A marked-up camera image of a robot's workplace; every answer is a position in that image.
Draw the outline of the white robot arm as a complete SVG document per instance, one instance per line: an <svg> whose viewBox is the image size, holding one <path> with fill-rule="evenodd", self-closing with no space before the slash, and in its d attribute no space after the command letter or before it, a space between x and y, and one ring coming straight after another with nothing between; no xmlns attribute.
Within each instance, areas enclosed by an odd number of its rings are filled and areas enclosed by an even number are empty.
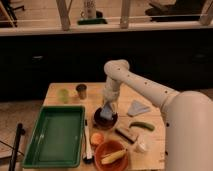
<svg viewBox="0 0 213 171"><path fill-rule="evenodd" d="M116 101L126 84L147 98L165 121L165 171L213 171L213 101L197 91L179 92L129 71L126 60L104 65L106 102Z"/></svg>

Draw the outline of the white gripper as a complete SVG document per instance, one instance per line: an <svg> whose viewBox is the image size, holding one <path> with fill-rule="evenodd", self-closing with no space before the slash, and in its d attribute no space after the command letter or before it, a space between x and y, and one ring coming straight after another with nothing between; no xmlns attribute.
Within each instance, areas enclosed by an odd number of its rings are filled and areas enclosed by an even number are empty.
<svg viewBox="0 0 213 171"><path fill-rule="evenodd" d="M108 103L112 109L118 108L119 90L112 90L108 88L103 89L103 103Z"/></svg>

